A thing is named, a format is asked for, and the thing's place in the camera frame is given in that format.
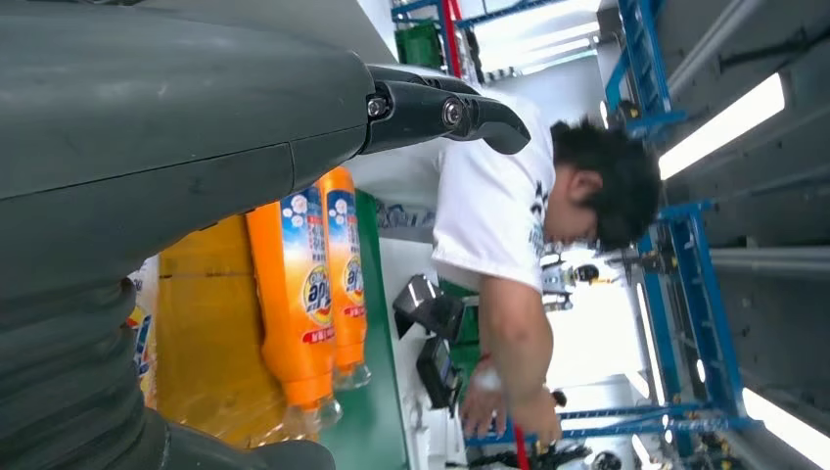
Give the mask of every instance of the black hair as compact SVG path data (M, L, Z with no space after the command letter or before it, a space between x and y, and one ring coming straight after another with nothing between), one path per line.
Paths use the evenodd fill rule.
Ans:
M597 214L600 248L617 250L640 238L657 215L657 159L624 131L604 129L587 117L576 126L559 121L550 133L555 165L573 165L602 177L602 188L583 202Z
M550 393L550 396L553 397L553 400L556 401L556 404L565 407L568 404L568 397L565 396L565 392L561 390L554 390Z

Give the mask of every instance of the fluorescent light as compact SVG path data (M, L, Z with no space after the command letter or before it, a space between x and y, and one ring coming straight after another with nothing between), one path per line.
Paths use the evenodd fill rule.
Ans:
M786 106L781 76L776 73L729 105L660 157L663 180L775 116Z
M525 67L524 69L521 70L521 72L522 72L523 75L530 75L531 73L536 73L538 71L544 71L544 70L550 69L551 67L561 66L562 64L566 64L568 62L572 62L572 61L575 61L575 60L578 60L578 59L583 59L585 57L591 57L591 56L596 56L596 51L595 50L579 52L579 53L576 53L576 54L572 54L570 56L565 56L562 59L557 59L557 60L552 61L552 62L548 62L548 63L545 63L545 64L540 64L538 66Z
M493 20L476 26L476 36L482 40L485 36L505 37L518 35L532 27L549 20L561 18L578 12L595 13L599 10L601 0L565 0L544 7L531 8L521 13Z
M649 456L646 446L643 445L643 442L640 441L640 437L636 434L631 436L631 445L634 446L634 453L640 457L640 461L643 462L643 468L645 468L651 463L651 456Z
M830 438L804 421L772 404L750 389L744 389L744 404L750 417L763 421L766 429L820 468L830 468Z
M602 117L602 125L605 128L608 128L608 105L605 104L605 101L599 102L599 116Z
M640 375L639 372L626 372L625 378L628 379L628 382L631 383L631 386L643 396L644 399L647 399L651 396L648 390L648 382L646 379Z
M580 24L579 26L560 29L547 34L540 34L530 39L517 41L498 48L487 47L486 50L480 54L480 59L482 62L489 62L493 59L498 60L500 57L517 56L540 47L550 46L551 44L567 41L569 39L575 39L598 30L598 22Z
M537 49L523 55L507 54L501 57L490 58L486 61L482 60L482 69L484 71L498 71L500 69L507 69L508 67L526 66L547 59L548 57L557 56L590 45L590 41L585 38Z
M648 310L646 309L646 299L643 294L642 284L637 284L637 300L640 303L640 317L643 319L643 330L645 330L646 335L646 348L648 349L651 373L654 377L654 390L657 393L657 404L663 404L666 402L666 392L663 390L663 377L660 376L660 368L657 365L657 353L654 348L654 337L651 333L651 321L649 321Z
M667 414L663 415L663 427L667 428L669 426L669 416ZM663 433L663 439L666 440L667 443L671 444L671 440L674 438L674 435L671 433L671 429L666 429Z
M706 382L706 369L703 368L703 361L698 359L697 369L698 369L698 378L701 379L701 382Z

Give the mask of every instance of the orange plastic bottle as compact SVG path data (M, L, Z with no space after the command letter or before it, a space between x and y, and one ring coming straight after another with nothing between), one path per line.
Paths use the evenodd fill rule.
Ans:
M335 388L348 390L369 383L363 343L366 340L366 306L363 271L354 205L354 183L339 166L320 178L323 196L329 272L332 276L332 315L335 324Z
M247 216L265 324L262 355L282 383L295 435L313 434L341 415L334 398L335 330L316 185Z

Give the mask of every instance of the white t-shirt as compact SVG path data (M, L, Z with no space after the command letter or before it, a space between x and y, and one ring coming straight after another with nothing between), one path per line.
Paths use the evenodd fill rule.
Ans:
M481 140L443 139L433 261L440 277L468 289L478 290L485 274L541 293L542 224L556 178L550 128L533 103L491 89L482 94L519 115L531 141L502 155Z
M434 139L346 163L355 185L386 203L436 208L438 275L478 291L482 274L541 292L542 220L553 187L550 127L535 104L485 88L530 131L529 144L503 155L482 141Z

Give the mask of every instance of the white wall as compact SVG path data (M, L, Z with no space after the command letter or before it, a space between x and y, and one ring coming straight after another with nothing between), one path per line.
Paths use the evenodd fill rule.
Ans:
M394 61L386 39L381 38L376 26L354 1L145 0L141 6L269 26L354 51L367 63ZM369 10L374 12L376 8L380 10L380 7Z
M391 0L357 0L366 17L372 22L381 39L384 40L392 55L397 60L397 46L394 43L394 23L392 23Z
M557 120L574 122L585 115L600 119L599 103L605 98L596 57L506 78L492 86L534 101L549 124Z

